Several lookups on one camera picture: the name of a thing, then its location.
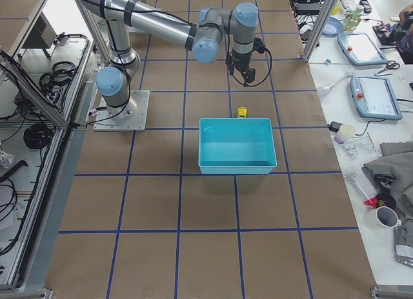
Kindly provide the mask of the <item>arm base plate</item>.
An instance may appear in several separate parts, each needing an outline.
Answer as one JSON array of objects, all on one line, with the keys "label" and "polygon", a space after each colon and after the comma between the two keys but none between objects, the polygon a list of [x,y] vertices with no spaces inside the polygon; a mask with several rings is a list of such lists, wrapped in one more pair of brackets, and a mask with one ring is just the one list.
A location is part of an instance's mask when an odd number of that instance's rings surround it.
[{"label": "arm base plate", "polygon": [[99,106],[105,109],[97,113],[93,129],[97,132],[144,131],[149,99],[149,90],[132,90],[125,108],[112,108],[107,107],[101,97]]}]

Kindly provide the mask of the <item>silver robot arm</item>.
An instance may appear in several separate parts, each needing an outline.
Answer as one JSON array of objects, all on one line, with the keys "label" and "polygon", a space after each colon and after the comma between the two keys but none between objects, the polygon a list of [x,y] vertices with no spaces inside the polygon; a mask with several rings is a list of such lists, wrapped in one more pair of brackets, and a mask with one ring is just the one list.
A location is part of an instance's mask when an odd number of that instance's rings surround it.
[{"label": "silver robot arm", "polygon": [[226,58],[231,73],[238,71],[243,86],[255,80],[250,67],[256,51],[258,9],[252,3],[240,3],[235,9],[204,8],[196,24],[151,7],[139,0],[77,0],[91,13],[105,20],[110,43],[110,67],[97,79],[97,87],[106,102],[109,118],[128,119],[137,104],[130,91],[130,82],[137,72],[140,58],[132,48],[128,28],[138,28],[191,51],[200,63],[212,63],[225,35],[233,37]]}]

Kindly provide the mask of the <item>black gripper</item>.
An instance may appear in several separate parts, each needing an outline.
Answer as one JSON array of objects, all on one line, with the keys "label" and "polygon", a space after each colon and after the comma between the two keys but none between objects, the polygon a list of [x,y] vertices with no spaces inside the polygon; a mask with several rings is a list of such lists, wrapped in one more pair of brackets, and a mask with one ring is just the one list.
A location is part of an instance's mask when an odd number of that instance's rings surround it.
[{"label": "black gripper", "polygon": [[225,64],[228,68],[229,74],[234,75],[235,70],[238,70],[243,77],[243,86],[249,87],[255,81],[256,70],[250,68],[252,53],[241,54],[239,52],[229,52],[226,56]]}]

